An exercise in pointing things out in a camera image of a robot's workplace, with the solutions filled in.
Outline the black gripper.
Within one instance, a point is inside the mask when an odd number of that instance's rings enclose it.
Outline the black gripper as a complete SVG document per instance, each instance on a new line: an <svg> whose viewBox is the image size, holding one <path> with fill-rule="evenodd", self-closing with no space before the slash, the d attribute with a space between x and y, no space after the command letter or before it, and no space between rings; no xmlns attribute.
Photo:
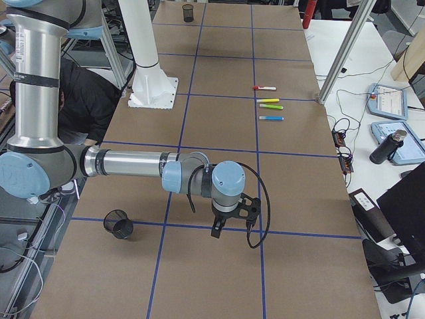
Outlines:
<svg viewBox="0 0 425 319"><path fill-rule="evenodd" d="M219 238L222 232L222 228L225 226L226 220L237 217L238 213L235 209L229 212L220 211L215 206L212 206L212 212L215 218L211 229L211 236L214 238Z"/></svg>

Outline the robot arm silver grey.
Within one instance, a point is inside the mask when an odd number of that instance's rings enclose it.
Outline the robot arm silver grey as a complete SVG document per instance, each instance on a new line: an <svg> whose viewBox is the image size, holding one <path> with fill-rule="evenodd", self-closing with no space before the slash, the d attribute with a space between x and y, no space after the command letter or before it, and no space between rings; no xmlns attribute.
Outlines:
<svg viewBox="0 0 425 319"><path fill-rule="evenodd" d="M82 176L160 177L166 191L211 200L212 236L219 237L230 218L253 228L257 210L249 208L239 163L211 164L201 152L117 152L59 139L61 40L74 31L101 33L100 1L8 1L6 6L16 32L15 134L1 156L1 187L7 193L26 199Z"/></svg>

